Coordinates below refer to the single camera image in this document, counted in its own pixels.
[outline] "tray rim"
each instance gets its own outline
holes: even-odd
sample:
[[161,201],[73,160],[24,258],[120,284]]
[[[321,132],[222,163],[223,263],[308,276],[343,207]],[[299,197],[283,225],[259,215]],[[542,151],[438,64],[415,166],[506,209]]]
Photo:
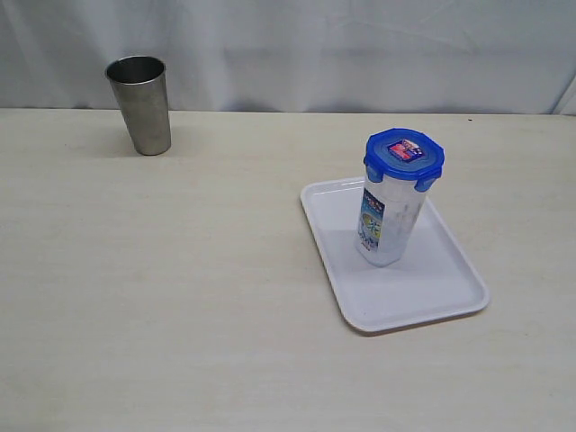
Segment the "tray rim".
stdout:
[[[324,265],[324,269],[326,270],[326,273],[328,275],[328,279],[330,280],[330,286],[332,288],[332,292],[334,293],[334,296],[336,297],[338,309],[340,310],[340,313],[342,314],[342,317],[344,318],[346,323],[349,324],[353,329],[355,329],[361,333],[374,334],[374,333],[387,332],[387,331],[393,330],[393,329],[404,329],[404,328],[413,327],[413,326],[431,324],[431,323],[437,322],[437,321],[451,320],[454,318],[463,318],[463,317],[466,317],[469,315],[473,315],[473,314],[485,309],[491,301],[490,291],[488,290],[486,283],[484,282],[482,276],[476,270],[476,267],[474,267],[472,261],[470,260],[470,258],[466,254],[466,252],[465,252],[464,248],[462,247],[462,245],[460,244],[460,242],[457,240],[457,238],[455,237],[453,232],[446,225],[444,219],[442,218],[442,216],[438,212],[436,206],[432,203],[432,201],[430,200],[429,197],[426,197],[425,205],[432,211],[432,214],[434,215],[436,220],[439,222],[440,227],[442,228],[442,230],[444,230],[444,232],[448,236],[449,240],[453,243],[455,249],[461,255],[464,263],[468,266],[468,269],[470,270],[473,278],[476,280],[476,282],[480,286],[480,288],[481,288],[480,300],[477,301],[476,303],[473,303],[471,306],[469,306],[467,308],[454,309],[450,313],[431,313],[431,314],[425,316],[424,318],[421,318],[422,316],[420,316],[420,318],[419,318],[419,316],[416,316],[415,319],[400,319],[398,321],[392,321],[391,325],[388,325],[388,326],[377,326],[377,325],[376,326],[366,326],[365,324],[356,321],[356,319],[354,317],[350,316],[350,314],[348,313],[346,308],[343,307],[343,302],[341,301],[341,295],[342,294],[339,292],[340,290],[338,289],[338,284],[334,282],[335,276],[333,273],[332,265],[329,263],[328,257],[327,257],[326,252],[325,252],[326,248],[324,246],[320,247],[320,244],[322,244],[322,242],[320,240],[320,234],[317,232],[316,221],[314,221],[314,223],[312,223],[312,221],[315,219],[315,216],[312,212],[312,208],[311,208],[310,204],[307,201],[307,196],[311,193],[312,190],[317,189],[317,188],[322,187],[322,186],[345,185],[345,184],[351,184],[351,185],[362,184],[363,185],[364,182],[365,182],[365,179],[362,176],[342,178],[339,180],[328,180],[328,181],[324,181],[324,182],[316,182],[316,183],[311,183],[311,184],[307,184],[306,186],[304,186],[301,190],[301,193],[300,193],[301,205],[302,205],[302,208],[304,209],[304,213],[306,214],[306,219],[308,220],[308,224],[310,226],[310,231],[312,232],[312,236],[314,237],[314,241],[316,243],[316,248],[319,251],[320,258],[322,260],[322,264]],[[342,188],[339,190],[355,189],[355,188],[356,187],[350,187],[350,188]]]

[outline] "white backdrop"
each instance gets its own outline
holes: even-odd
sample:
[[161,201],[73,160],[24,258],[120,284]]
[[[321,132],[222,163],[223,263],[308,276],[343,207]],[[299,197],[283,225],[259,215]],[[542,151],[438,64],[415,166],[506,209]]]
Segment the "white backdrop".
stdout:
[[0,106],[114,107],[146,53],[174,109],[576,113],[575,0],[0,1]]

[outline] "metal tumbler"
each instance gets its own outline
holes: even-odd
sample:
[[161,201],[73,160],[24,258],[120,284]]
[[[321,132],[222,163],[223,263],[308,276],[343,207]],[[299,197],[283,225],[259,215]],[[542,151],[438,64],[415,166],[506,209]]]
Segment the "metal tumbler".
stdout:
[[166,66],[153,57],[132,56],[106,68],[134,148],[154,156],[170,149]]

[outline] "blue lid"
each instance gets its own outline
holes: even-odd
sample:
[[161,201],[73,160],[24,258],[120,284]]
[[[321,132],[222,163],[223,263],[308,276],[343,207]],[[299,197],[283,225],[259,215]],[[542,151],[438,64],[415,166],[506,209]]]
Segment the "blue lid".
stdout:
[[364,164],[372,182],[383,176],[416,180],[414,188],[425,192],[442,175],[444,151],[421,132],[390,129],[368,139]]

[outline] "cup rim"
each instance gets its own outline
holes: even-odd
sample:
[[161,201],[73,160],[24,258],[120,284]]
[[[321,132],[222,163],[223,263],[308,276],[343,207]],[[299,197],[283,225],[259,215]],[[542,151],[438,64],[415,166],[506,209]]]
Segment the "cup rim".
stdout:
[[[138,83],[125,83],[123,81],[119,81],[119,80],[115,79],[114,77],[112,77],[110,75],[111,68],[114,68],[116,65],[118,65],[122,61],[130,60],[130,59],[154,60],[155,62],[157,62],[157,64],[159,64],[162,67],[162,70],[157,75],[153,76],[151,79],[147,79],[146,81],[139,81]],[[160,58],[157,58],[157,57],[140,55],[140,54],[135,54],[135,55],[131,55],[131,56],[118,58],[115,61],[113,61],[112,63],[110,63],[106,67],[106,69],[104,70],[104,75],[106,76],[106,78],[108,78],[108,80],[110,80],[116,84],[122,84],[123,86],[140,86],[142,84],[146,84],[146,83],[149,83],[151,81],[154,81],[155,79],[158,79],[159,77],[162,77],[162,75],[164,75],[165,73],[166,73],[166,64],[164,63],[164,61],[162,61]]]

